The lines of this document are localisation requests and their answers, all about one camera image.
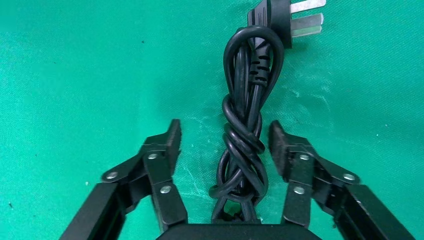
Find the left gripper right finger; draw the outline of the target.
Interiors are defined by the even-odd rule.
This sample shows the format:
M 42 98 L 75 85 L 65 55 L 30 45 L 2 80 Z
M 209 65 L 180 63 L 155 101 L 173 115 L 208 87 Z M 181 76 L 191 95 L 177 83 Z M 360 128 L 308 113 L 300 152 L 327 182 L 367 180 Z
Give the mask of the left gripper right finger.
M 306 138 L 287 133 L 277 120 L 269 127 L 268 147 L 288 184 L 283 224 L 308 228 L 315 201 L 346 240 L 413 239 L 358 175 L 321 157 Z

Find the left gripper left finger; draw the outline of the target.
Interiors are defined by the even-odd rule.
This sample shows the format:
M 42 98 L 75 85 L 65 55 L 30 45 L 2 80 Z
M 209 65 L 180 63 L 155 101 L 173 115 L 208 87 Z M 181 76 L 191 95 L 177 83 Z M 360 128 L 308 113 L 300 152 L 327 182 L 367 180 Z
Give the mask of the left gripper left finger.
M 136 155 L 102 175 L 60 239 L 116 240 L 126 215 L 147 196 L 161 233 L 187 224 L 188 213 L 172 178 L 181 139 L 178 119 L 166 132 L 147 137 Z

